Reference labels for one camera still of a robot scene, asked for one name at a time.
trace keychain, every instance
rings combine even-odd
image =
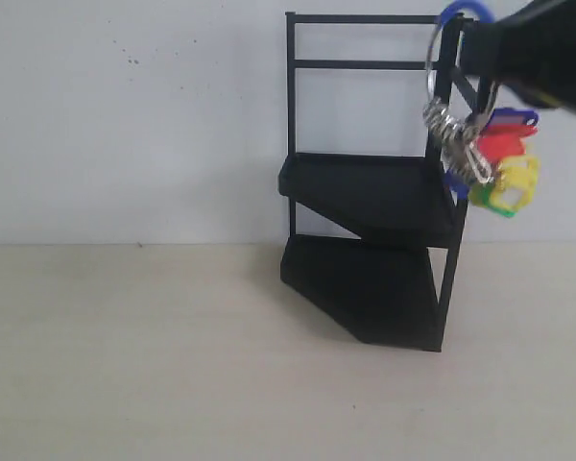
[[[465,119],[450,115],[448,105],[434,95],[434,44],[445,23],[461,10],[474,12],[481,22],[494,22],[491,12],[473,0],[456,1],[440,14],[425,61],[428,103],[422,115],[442,148],[444,184],[459,199],[512,217],[531,202],[538,183],[540,161],[527,154],[523,139],[538,132],[540,117],[530,109],[495,109],[496,82],[483,113]]]

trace black object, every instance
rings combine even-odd
[[[576,112],[576,0],[536,0],[493,24],[466,25],[460,67],[528,106]]]
[[[297,152],[298,68],[422,70],[423,61],[297,60],[300,23],[434,24],[435,16],[286,14],[288,157],[279,193],[289,198],[290,237],[281,279],[365,343],[440,351],[463,236],[467,200],[456,204],[444,186],[440,149],[428,139],[424,157],[350,156]],[[473,109],[489,93],[476,92],[455,67],[461,16],[442,33],[435,92],[448,102],[453,82]],[[481,81],[481,88],[490,87]],[[297,232],[297,205],[316,211],[360,239]],[[428,247],[448,249],[437,298]]]

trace shelf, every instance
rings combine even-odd
[[[281,261],[281,279],[359,341],[440,350],[426,248],[294,235]]]
[[[372,243],[447,248],[454,203],[424,158],[296,154],[279,193]]]

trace black metal shelf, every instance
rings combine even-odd
[[[487,91],[476,92],[455,66],[468,22],[458,15],[444,27],[435,94],[448,103],[455,84],[473,109],[482,109]],[[362,342],[440,351],[468,202],[452,200],[433,139],[424,157],[297,152],[297,69],[422,70],[424,64],[297,60],[296,25],[304,23],[434,24],[435,16],[286,13],[288,156],[278,189],[290,213],[281,279]],[[360,239],[299,234],[297,203]],[[428,247],[448,249],[439,299]]]
[[[454,202],[423,157],[296,154],[279,193],[369,242],[448,248]]]

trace white backdrop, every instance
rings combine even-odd
[[[444,4],[1,0],[0,243],[280,241],[284,12]],[[427,38],[402,26],[300,32],[299,55],[320,58],[419,59]],[[420,72],[302,72],[299,146],[421,155],[422,96]],[[546,113],[540,128],[535,202],[513,220],[472,208],[467,239],[576,239],[576,118]],[[302,229],[334,231],[300,218]]]

